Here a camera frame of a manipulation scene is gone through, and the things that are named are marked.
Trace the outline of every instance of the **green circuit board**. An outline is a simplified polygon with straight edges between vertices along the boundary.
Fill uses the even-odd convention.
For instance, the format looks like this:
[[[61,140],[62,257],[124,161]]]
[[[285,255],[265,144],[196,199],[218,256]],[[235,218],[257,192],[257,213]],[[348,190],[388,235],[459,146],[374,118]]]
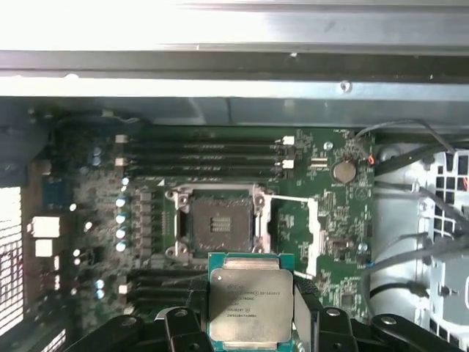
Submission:
[[[366,309],[358,281],[371,258],[374,182],[363,151],[372,154],[373,138],[368,136],[357,146],[352,137],[352,131],[333,128],[64,128],[57,134],[56,169],[86,209],[82,218],[90,213],[100,218],[100,227],[87,241],[108,249],[108,264],[103,267],[116,274],[136,268],[205,270],[208,252],[254,251],[252,242],[233,240],[246,231],[255,233],[250,209],[256,200],[249,187],[259,187],[269,197],[280,196],[270,200],[271,252],[294,254],[295,270],[315,281],[325,306],[362,318]],[[195,187],[189,187],[190,209],[185,212],[169,196],[188,185]],[[119,197],[127,202],[116,209]],[[305,199],[317,204],[316,213]],[[122,213],[125,223],[117,224],[116,216]],[[320,224],[315,234],[312,214]],[[128,232],[127,257],[118,254],[117,260],[115,233],[122,226]],[[217,243],[217,235],[225,235],[229,244]],[[192,261],[174,257],[171,248],[177,236]]]

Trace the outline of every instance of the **gray cable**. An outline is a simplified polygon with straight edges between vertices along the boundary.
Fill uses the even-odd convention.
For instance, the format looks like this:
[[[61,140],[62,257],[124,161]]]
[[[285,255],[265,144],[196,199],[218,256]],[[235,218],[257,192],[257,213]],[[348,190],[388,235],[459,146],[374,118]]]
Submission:
[[[394,257],[377,262],[368,268],[365,268],[361,274],[360,289],[363,300],[365,301],[366,308],[369,312],[369,317],[374,317],[374,310],[372,308],[371,299],[369,297],[369,288],[372,274],[380,270],[390,268],[391,266],[403,264],[412,260],[421,260],[425,257],[434,257],[447,253],[451,253],[451,256],[456,257],[458,254],[463,253],[466,249],[468,249],[468,247],[469,237],[465,236],[458,240],[447,240],[436,243],[426,249],[417,249],[415,251],[401,253],[395,255]]]
[[[425,129],[438,141],[440,142],[441,145],[443,145],[451,154],[455,154],[456,150],[440,135],[435,131],[428,123],[426,123],[423,120],[417,120],[417,119],[406,119],[406,120],[396,120],[396,121],[387,121],[387,122],[382,122],[378,123],[373,126],[369,126],[367,128],[364,128],[363,130],[359,131],[355,137],[353,137],[355,140],[359,139],[362,137],[364,134],[377,130],[379,128],[384,128],[384,127],[390,127],[390,126],[395,126],[395,125],[404,125],[404,124],[410,124],[414,123],[416,125],[424,126]]]
[[[396,189],[398,191],[413,191],[412,185],[387,183],[381,181],[376,181],[374,184],[376,185],[376,187],[381,188]],[[467,220],[456,208],[446,203],[436,194],[432,193],[424,187],[418,187],[416,188],[416,190],[416,193],[420,194],[423,197],[429,197],[433,202],[435,202],[435,205],[439,207],[442,211],[444,211],[449,218],[455,220],[455,222],[463,231],[469,232],[469,220]]]
[[[377,261],[377,259],[384,253],[386,249],[389,249],[396,243],[408,239],[416,239],[417,241],[426,238],[428,236],[428,232],[420,232],[420,233],[410,233],[410,234],[405,234],[405,235],[400,235],[399,237],[395,237],[392,240],[388,241],[379,251],[373,251],[374,252],[374,261]]]

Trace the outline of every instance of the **motherboard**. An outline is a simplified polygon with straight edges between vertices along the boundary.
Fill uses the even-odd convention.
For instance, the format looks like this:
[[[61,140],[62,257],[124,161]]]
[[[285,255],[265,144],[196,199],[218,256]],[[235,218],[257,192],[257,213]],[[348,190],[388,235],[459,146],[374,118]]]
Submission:
[[[373,138],[332,128],[64,126],[44,207],[76,216],[84,332],[188,303],[211,252],[293,254],[325,306],[364,318]],[[54,196],[62,189],[63,197]]]

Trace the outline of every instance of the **cpu socket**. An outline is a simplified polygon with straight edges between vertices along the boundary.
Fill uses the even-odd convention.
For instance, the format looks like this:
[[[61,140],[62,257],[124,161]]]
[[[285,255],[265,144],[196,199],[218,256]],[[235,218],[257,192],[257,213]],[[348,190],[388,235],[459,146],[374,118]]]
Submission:
[[[208,252],[270,253],[268,194],[256,184],[231,183],[185,184],[167,191],[176,211],[174,247],[166,255],[186,261]]]

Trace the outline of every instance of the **cable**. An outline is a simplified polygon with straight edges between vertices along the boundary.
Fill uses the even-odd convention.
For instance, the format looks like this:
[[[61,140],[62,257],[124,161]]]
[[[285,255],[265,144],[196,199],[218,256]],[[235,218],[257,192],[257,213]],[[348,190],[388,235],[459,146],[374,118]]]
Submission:
[[[382,181],[376,181],[374,184],[376,185],[376,187],[396,189],[398,191],[414,191],[415,188],[416,193],[419,193],[423,197],[430,198],[433,202],[435,202],[435,205],[439,207],[442,211],[444,211],[449,218],[452,218],[461,229],[469,232],[469,220],[467,220],[456,208],[446,203],[444,200],[442,200],[437,195],[433,194],[428,189],[424,187],[414,187],[413,185],[387,183]]]
[[[405,252],[393,257],[384,259],[380,262],[374,263],[368,268],[365,268],[361,274],[360,280],[360,289],[361,295],[365,302],[366,308],[369,311],[371,318],[374,317],[374,310],[371,305],[370,300],[370,279],[372,274],[377,273],[378,271],[390,268],[391,266],[400,265],[412,260],[421,260],[425,257],[438,256],[442,254],[451,253],[452,256],[457,256],[458,254],[463,253],[469,247],[469,237],[464,236],[457,240],[442,241],[434,244],[433,246],[425,249],[417,249],[411,252]]]
[[[447,151],[449,151],[451,154],[455,154],[456,150],[440,134],[438,134],[437,131],[435,131],[432,127],[430,127],[428,123],[423,120],[407,119],[378,123],[376,125],[364,128],[363,130],[359,131],[353,138],[354,140],[358,140],[364,134],[377,130],[379,128],[390,127],[394,125],[403,125],[408,123],[415,123],[417,125],[423,126],[441,145],[445,147]]]
[[[420,298],[429,298],[429,294],[426,291],[425,285],[415,282],[415,281],[409,281],[409,282],[392,282],[390,284],[384,284],[378,287],[375,287],[373,290],[370,291],[369,297],[370,299],[375,297],[377,294],[382,293],[387,290],[393,290],[395,288],[400,288],[404,290],[408,290],[410,293],[420,297]]]
[[[467,137],[455,139],[451,141],[451,145],[457,149],[468,149],[469,139]],[[425,144],[424,146],[418,147],[414,150],[411,150],[410,152],[396,156],[376,165],[376,167],[374,168],[374,175],[379,176],[392,171],[396,171],[403,167],[409,166],[427,156],[434,155],[435,153],[444,152],[445,150],[446,148],[441,144]]]
[[[405,235],[400,235],[399,237],[395,237],[389,242],[387,242],[379,251],[374,251],[374,261],[377,261],[378,258],[384,253],[385,250],[389,249],[392,247],[394,244],[404,241],[407,239],[415,238],[417,241],[421,238],[426,238],[428,236],[428,232],[420,232],[420,233],[411,233],[411,234],[405,234]]]

